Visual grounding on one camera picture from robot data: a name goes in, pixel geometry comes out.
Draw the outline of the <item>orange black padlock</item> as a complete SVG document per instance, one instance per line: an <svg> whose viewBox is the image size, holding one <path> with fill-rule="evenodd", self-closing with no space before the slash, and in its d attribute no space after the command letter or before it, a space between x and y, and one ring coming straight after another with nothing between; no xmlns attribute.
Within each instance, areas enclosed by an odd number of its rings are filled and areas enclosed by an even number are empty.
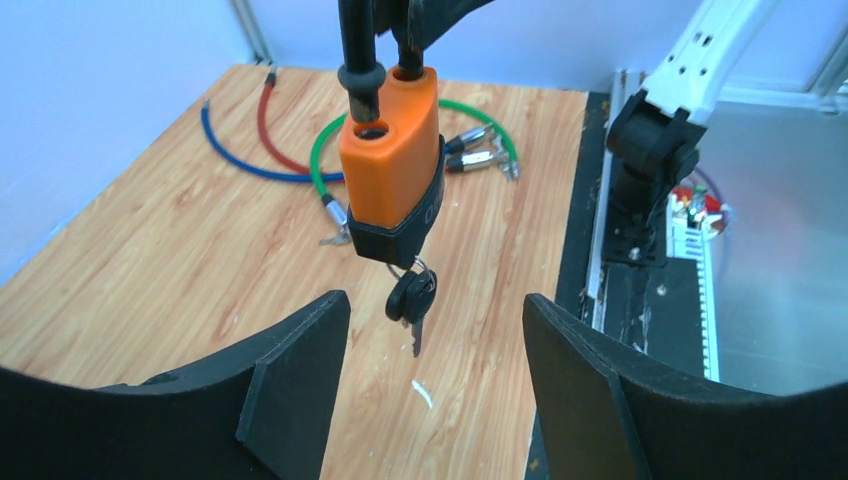
<svg viewBox="0 0 848 480"><path fill-rule="evenodd" d="M398 62L385 69L376 57L372 2L339 2L343 64L337 76L349 100L339 157L353 245L361 257L408 270L438 214L444 140L437 75L414 42L412 20L421 5L402 6Z"/></svg>

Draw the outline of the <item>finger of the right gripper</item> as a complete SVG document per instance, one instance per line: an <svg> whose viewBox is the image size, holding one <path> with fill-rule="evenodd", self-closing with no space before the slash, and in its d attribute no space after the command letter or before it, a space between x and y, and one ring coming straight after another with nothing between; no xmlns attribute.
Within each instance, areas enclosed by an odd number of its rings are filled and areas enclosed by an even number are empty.
<svg viewBox="0 0 848 480"><path fill-rule="evenodd" d="M492 0L386 0L374 2L374 33L391 32L403 48L426 50L470 13Z"/></svg>

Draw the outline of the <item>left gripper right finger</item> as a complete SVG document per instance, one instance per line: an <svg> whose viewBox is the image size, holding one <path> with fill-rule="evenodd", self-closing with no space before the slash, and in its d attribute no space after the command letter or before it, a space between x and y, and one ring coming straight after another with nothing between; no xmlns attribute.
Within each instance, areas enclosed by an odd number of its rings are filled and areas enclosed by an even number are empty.
<svg viewBox="0 0 848 480"><path fill-rule="evenodd" d="M847 387L775 396L685 373L545 296L522 323L554 479L843 479Z"/></svg>

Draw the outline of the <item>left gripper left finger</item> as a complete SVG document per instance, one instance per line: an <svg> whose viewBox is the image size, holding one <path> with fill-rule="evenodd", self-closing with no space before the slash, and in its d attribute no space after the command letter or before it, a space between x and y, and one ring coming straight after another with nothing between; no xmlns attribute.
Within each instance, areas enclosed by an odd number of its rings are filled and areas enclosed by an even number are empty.
<svg viewBox="0 0 848 480"><path fill-rule="evenodd" d="M1 372L5 479L317 479L351 306L331 290L138 385Z"/></svg>

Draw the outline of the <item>black padlock keys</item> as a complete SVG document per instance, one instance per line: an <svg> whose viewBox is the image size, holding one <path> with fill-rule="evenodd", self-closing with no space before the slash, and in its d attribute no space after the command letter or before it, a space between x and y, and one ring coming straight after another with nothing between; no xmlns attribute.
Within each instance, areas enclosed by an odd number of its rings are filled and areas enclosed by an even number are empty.
<svg viewBox="0 0 848 480"><path fill-rule="evenodd" d="M420 272L409 269L401 274L395 266L386 265L396 284L387 297L385 316L410 330L412 354L418 358L423 346L424 320L434 303L438 278L420 256L415 257L414 264L421 268Z"/></svg>

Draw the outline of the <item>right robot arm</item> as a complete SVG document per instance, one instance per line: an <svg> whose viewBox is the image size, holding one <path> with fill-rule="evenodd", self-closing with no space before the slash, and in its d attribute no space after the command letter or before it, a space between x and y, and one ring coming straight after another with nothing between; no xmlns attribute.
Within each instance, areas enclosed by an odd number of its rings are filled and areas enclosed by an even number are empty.
<svg viewBox="0 0 848 480"><path fill-rule="evenodd" d="M698 160L730 69L771 14L770 1L705 1L667 59L613 121L608 149L623 170L610 194L634 242L653 236L661 202ZM365 156L368 185L351 210L357 253L408 269L440 210L446 144L439 131L435 73L424 51L476 1L342 1L343 72L354 134L376 139Z"/></svg>

